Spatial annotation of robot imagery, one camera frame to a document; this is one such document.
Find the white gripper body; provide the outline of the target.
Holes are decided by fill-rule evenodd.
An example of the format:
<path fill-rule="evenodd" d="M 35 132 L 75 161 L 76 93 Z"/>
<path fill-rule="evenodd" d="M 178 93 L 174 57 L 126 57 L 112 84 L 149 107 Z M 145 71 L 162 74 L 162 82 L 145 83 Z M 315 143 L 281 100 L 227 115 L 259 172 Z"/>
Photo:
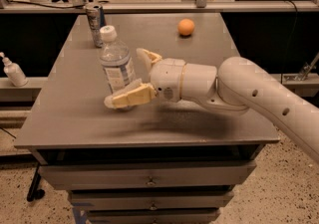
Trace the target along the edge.
<path fill-rule="evenodd" d="M 161 101 L 178 102 L 180 100 L 180 83 L 184 60 L 163 59 L 155 63 L 150 72 L 151 84 Z"/>

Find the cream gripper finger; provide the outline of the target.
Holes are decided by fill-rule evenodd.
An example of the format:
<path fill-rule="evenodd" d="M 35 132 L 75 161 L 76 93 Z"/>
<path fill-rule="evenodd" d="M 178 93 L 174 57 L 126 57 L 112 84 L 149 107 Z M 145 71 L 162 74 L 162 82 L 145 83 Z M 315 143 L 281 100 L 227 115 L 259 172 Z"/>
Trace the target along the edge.
<path fill-rule="evenodd" d="M 104 105 L 109 109 L 123 109 L 147 104 L 157 97 L 157 91 L 151 83 L 136 79 L 123 89 L 105 97 Z"/>
<path fill-rule="evenodd" d="M 139 60 L 145 65 L 148 72 L 151 71 L 153 65 L 162 60 L 160 54 L 151 52 L 144 48 L 137 48 L 137 56 Z"/>

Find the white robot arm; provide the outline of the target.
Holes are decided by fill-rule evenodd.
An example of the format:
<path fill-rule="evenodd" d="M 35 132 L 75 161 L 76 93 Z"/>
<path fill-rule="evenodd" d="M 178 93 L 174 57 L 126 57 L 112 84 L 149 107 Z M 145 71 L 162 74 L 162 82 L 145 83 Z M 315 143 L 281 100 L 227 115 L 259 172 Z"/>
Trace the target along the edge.
<path fill-rule="evenodd" d="M 210 112 L 244 113 L 253 109 L 273 122 L 313 160 L 319 162 L 319 110 L 282 86 L 255 63 L 230 57 L 215 66 L 190 64 L 137 49 L 150 80 L 132 81 L 107 96 L 109 109 L 140 106 L 155 98 L 189 101 Z"/>

